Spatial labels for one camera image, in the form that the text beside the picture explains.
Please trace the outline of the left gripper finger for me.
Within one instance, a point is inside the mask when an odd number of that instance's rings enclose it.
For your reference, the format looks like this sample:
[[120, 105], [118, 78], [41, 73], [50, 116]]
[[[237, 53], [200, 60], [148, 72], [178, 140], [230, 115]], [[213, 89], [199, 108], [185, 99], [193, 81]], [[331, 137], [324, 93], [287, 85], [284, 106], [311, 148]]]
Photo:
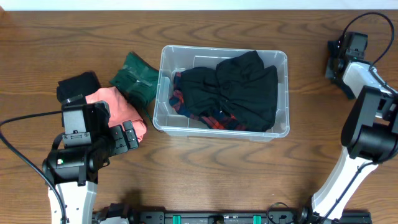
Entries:
[[110, 128], [110, 133], [114, 139], [114, 149], [111, 150], [110, 155], [116, 156], [128, 151], [126, 135], [121, 125]]
[[129, 150], [137, 149], [139, 147], [139, 141], [136, 136], [132, 121], [123, 122], [123, 127], [126, 134], [127, 148]]

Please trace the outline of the dark navy garment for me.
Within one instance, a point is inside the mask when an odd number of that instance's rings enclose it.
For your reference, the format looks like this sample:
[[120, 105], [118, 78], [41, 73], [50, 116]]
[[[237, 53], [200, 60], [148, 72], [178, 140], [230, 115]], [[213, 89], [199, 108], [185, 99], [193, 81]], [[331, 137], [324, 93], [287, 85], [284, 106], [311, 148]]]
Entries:
[[355, 99], [355, 95], [348, 85], [342, 81], [341, 69], [339, 68], [340, 62], [343, 66], [345, 65], [344, 60], [338, 58], [340, 52], [340, 41], [329, 40], [328, 41], [329, 58], [326, 65], [325, 77], [331, 81], [332, 84], [336, 85], [349, 100]]

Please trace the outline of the salmon pink garment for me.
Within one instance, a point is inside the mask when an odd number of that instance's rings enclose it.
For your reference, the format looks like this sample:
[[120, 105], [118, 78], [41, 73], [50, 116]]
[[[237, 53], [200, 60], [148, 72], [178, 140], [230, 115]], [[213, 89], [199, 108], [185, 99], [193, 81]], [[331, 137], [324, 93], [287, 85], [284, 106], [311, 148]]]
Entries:
[[122, 125], [125, 121], [131, 121], [138, 141], [141, 142], [143, 140], [147, 132], [144, 120], [116, 87], [100, 88], [96, 92], [86, 96], [85, 99], [87, 103], [107, 102], [110, 113], [109, 126]]

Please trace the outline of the red navy plaid shirt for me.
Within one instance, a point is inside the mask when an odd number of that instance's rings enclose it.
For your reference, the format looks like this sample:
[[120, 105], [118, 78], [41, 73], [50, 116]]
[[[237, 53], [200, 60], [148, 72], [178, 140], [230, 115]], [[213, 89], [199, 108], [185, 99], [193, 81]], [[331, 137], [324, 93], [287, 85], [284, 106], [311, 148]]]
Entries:
[[187, 118], [199, 121], [207, 125], [210, 129], [232, 130], [232, 131], [247, 131], [247, 127], [241, 124], [234, 115], [225, 113], [223, 111], [213, 110], [210, 115], [196, 116], [191, 113], [185, 106], [183, 93], [181, 89], [182, 73], [177, 72], [173, 80], [174, 91], [169, 99], [171, 107], [179, 115], [184, 115]]

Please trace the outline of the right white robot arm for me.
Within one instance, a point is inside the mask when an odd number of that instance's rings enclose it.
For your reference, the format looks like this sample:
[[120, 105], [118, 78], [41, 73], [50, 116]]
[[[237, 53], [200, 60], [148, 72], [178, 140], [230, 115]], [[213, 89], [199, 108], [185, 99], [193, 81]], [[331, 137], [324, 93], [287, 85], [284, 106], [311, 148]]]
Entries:
[[330, 41], [326, 77], [355, 103], [341, 132], [342, 152], [311, 198], [306, 223], [337, 223], [362, 181], [397, 155], [397, 91], [364, 59], [368, 37], [344, 32]]

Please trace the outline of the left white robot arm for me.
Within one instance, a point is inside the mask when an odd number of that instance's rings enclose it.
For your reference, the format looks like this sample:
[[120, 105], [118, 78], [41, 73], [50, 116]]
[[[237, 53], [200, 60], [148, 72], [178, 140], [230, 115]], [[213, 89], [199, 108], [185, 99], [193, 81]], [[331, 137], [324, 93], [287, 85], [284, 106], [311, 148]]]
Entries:
[[64, 132], [43, 161], [53, 184], [48, 191], [52, 223], [92, 223], [99, 170], [110, 157], [139, 147], [132, 122], [110, 127], [110, 117], [105, 101], [63, 106]]

